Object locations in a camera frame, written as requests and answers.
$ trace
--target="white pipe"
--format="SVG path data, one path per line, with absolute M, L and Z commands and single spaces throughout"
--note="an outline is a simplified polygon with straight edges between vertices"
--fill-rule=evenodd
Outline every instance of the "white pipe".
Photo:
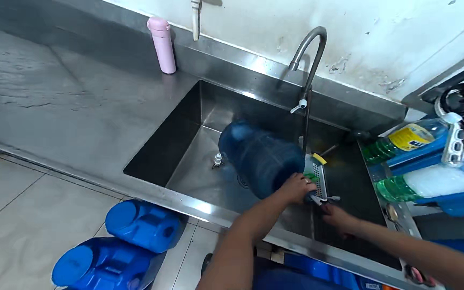
M 202 0 L 191 0 L 191 7 L 193 8 L 193 40 L 197 41 L 200 37 L 200 17 L 199 10 Z

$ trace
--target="pink water bottle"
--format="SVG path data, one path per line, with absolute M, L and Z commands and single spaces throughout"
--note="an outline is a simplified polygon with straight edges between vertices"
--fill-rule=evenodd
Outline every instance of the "pink water bottle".
M 151 36 L 153 36 L 160 69 L 164 73 L 174 73 L 176 66 L 169 23 L 160 17 L 150 17 L 146 26 L 151 31 Z

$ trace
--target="yellow label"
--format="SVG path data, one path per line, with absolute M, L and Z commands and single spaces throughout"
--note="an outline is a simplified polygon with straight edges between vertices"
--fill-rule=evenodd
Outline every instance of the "yellow label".
M 416 124 L 409 124 L 405 126 L 404 128 L 391 133 L 388 138 L 390 138 L 390 141 L 395 146 L 404 151 L 411 151 L 434 141 L 433 135 Z

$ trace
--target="tiled floor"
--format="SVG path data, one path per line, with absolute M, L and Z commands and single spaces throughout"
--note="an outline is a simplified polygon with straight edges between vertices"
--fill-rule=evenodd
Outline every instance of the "tiled floor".
M 109 236 L 104 220 L 122 194 L 27 162 L 0 156 L 0 290 L 55 289 L 56 260 L 94 236 Z M 193 290 L 221 228 L 189 219 L 168 251 L 153 290 Z

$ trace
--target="sink drain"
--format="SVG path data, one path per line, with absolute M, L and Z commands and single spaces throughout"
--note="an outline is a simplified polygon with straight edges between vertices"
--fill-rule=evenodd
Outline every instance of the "sink drain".
M 239 185 L 241 185 L 242 188 L 250 189 L 250 187 L 248 186 L 248 183 L 243 181 L 241 177 L 239 177 L 239 175 L 237 175 L 237 182 L 239 183 Z

